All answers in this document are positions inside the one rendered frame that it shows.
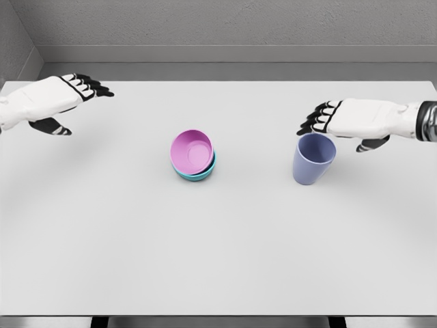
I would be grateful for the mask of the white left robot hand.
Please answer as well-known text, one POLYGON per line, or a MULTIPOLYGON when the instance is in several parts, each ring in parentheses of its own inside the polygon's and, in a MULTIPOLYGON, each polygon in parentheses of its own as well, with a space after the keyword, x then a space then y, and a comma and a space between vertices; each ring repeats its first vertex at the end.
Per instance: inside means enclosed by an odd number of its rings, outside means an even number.
POLYGON ((54 116, 103 96, 113 97, 114 93, 87 75, 72 73, 26 85, 11 93, 8 99, 18 107, 30 127, 49 135, 71 135, 72 131, 54 116))

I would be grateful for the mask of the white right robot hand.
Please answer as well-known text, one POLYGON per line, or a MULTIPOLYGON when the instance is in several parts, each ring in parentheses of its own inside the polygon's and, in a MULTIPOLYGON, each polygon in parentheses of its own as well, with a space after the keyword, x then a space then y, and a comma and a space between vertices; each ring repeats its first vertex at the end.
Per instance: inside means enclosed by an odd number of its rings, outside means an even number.
POLYGON ((402 115, 404 106, 382 100, 345 99, 318 105, 300 125, 297 135, 325 133, 342 138, 359 138, 357 152, 383 146, 391 135, 410 135, 402 115))

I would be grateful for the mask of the lavender blue cup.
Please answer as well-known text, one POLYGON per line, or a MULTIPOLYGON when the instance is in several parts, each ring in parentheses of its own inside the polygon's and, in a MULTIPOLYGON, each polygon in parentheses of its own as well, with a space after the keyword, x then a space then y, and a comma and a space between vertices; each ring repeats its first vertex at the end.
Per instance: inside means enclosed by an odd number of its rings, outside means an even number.
POLYGON ((312 185, 330 167, 337 154, 335 144, 318 133, 303 135, 296 145, 293 177, 301 185, 312 185))

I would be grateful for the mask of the pink bowl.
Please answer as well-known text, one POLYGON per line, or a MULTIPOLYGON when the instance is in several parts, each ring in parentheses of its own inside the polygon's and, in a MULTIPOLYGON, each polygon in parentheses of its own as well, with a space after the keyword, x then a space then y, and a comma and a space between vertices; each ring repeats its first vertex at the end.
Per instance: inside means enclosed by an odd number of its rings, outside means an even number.
POLYGON ((209 137, 195 129, 181 132, 172 142, 170 159, 183 174, 202 172, 212 161, 214 151, 209 137))

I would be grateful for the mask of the teal bowl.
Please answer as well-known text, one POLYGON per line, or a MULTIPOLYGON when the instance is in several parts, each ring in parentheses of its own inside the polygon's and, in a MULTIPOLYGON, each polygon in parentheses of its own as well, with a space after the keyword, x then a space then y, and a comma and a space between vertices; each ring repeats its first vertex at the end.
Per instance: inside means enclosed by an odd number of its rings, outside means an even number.
POLYGON ((201 180, 207 178, 212 173, 212 171, 215 167, 215 164, 216 164, 216 152, 214 152, 213 157, 212 157, 212 161, 206 167, 206 169, 198 174, 184 174, 181 171, 177 170, 175 168, 175 166, 173 166, 173 169, 183 179, 191 181, 191 182, 198 182, 198 181, 201 181, 201 180))

